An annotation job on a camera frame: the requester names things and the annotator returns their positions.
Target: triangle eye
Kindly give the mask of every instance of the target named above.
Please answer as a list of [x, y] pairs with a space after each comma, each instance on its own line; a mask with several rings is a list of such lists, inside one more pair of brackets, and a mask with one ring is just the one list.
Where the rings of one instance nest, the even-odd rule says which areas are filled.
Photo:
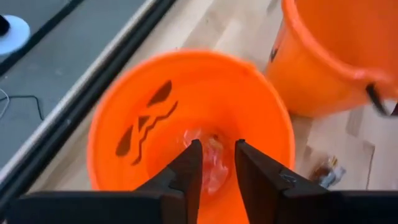
[[167, 97], [169, 97], [171, 91], [172, 91], [172, 82], [169, 80], [156, 91], [153, 97], [149, 100], [147, 107], [165, 101]]
[[131, 132], [132, 132], [132, 126], [129, 129], [127, 129], [127, 131], [123, 134], [123, 137], [120, 139], [118, 147], [116, 148], [117, 156], [122, 157], [129, 153]]
[[144, 124], [148, 121], [149, 116], [139, 116], [138, 117], [138, 131], [141, 131], [141, 128], [144, 126]]

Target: black cable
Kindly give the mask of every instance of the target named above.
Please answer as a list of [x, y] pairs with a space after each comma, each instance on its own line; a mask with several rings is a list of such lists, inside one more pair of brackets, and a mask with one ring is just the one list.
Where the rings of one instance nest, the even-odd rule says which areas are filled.
[[[39, 117], [42, 121], [44, 120], [43, 112], [41, 110], [40, 103], [39, 103], [39, 99], [36, 96], [34, 96], [34, 95], [13, 95], [13, 96], [8, 96], [8, 98], [10, 99], [10, 101], [13, 98], [19, 98], [19, 99], [33, 98], [33, 99], [35, 99], [36, 105], [37, 105], [37, 111], [39, 112]], [[3, 100], [6, 100], [6, 99], [7, 99], [7, 97], [0, 98], [0, 102], [2, 102]]]

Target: bucket rim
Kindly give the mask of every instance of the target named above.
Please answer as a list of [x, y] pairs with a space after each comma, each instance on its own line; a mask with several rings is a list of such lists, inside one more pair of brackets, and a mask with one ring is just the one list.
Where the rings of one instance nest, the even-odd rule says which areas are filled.
[[390, 95], [397, 96], [396, 88], [392, 79], [385, 72], [381, 70], [375, 70], [372, 68], [361, 68], [354, 65], [350, 65], [342, 60], [339, 60], [336, 56], [329, 54], [327, 49], [324, 48], [312, 35], [309, 29], [305, 26], [303, 19], [296, 7], [296, 0], [282, 0], [282, 10], [284, 12], [284, 22], [290, 28], [293, 35], [301, 42], [306, 49], [324, 65], [336, 70], [346, 82], [354, 83], [355, 86], [360, 87], [362, 90], [370, 83], [376, 83], [382, 85], [384, 88], [391, 89], [388, 92]]
[[210, 50], [181, 50], [177, 52], [167, 52], [167, 53], [162, 53], [159, 55], [156, 55], [150, 59], [147, 59], [136, 66], [133, 66], [129, 70], [126, 70], [123, 72], [123, 74], [116, 79], [111, 86], [105, 91], [103, 94], [102, 98], [100, 99], [97, 108], [95, 109], [94, 115], [93, 115], [93, 120], [90, 126], [90, 130], [88, 133], [88, 144], [87, 144], [87, 150], [86, 150], [86, 156], [87, 156], [87, 169], [88, 169], [88, 175], [91, 183], [91, 187], [94, 190], [102, 190], [102, 186], [100, 186], [98, 182], [98, 171], [95, 168], [95, 158], [94, 158], [94, 146], [96, 144], [95, 139], [97, 139], [97, 132], [98, 132], [98, 126], [100, 125], [101, 121], [101, 116], [106, 112], [107, 104], [108, 102], [116, 96], [116, 93], [120, 88], [123, 88], [126, 83], [130, 81], [130, 79], [134, 76], [136, 76], [138, 73], [141, 72], [141, 70], [146, 69], [148, 66], [154, 66], [155, 64], [159, 62], [163, 62], [164, 60], [167, 60], [169, 58], [175, 58], [175, 57], [192, 57], [192, 56], [199, 56], [199, 57], [214, 57], [222, 60], [226, 60], [232, 63], [236, 63], [237, 65], [240, 65], [242, 69], [250, 70], [250, 74], [253, 75], [259, 82], [261, 82], [266, 88], [270, 91], [270, 94], [274, 96], [275, 102], [277, 104], [277, 107], [280, 109], [280, 116], [283, 120], [283, 123], [285, 124], [285, 128], [287, 128], [287, 139], [288, 143], [287, 145], [289, 146], [289, 169], [294, 169], [295, 167], [295, 141], [294, 141], [294, 132], [293, 132], [293, 127], [292, 123], [290, 121], [290, 116], [289, 113], [287, 112], [287, 108], [285, 107], [282, 98], [279, 96], [278, 92], [276, 89], [270, 84], [266, 78], [255, 68], [255, 66], [251, 63], [247, 63], [241, 59], [238, 59], [236, 57], [233, 57], [231, 55], [226, 55], [222, 54], [220, 52], [214, 52]]

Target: black handle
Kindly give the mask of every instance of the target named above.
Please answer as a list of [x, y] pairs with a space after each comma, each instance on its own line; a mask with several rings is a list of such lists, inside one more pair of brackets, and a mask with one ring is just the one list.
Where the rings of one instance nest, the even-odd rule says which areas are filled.
[[366, 87], [366, 92], [368, 93], [369, 99], [372, 101], [374, 107], [376, 107], [377, 111], [383, 115], [383, 116], [398, 116], [398, 103], [396, 104], [396, 107], [394, 110], [389, 113], [386, 110], [386, 107], [383, 105], [380, 94], [376, 91], [376, 88], [374, 87], [374, 83], [369, 84]]
[[251, 224], [398, 223], [396, 191], [328, 191], [244, 140], [235, 168]]

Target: white object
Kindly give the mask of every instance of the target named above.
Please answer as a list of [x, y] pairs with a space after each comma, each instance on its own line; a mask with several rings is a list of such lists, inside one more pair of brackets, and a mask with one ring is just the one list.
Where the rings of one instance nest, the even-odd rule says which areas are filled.
[[6, 35], [0, 37], [0, 55], [19, 50], [26, 44], [30, 36], [30, 28], [25, 20], [10, 15], [6, 15], [4, 18], [10, 23], [10, 28]]

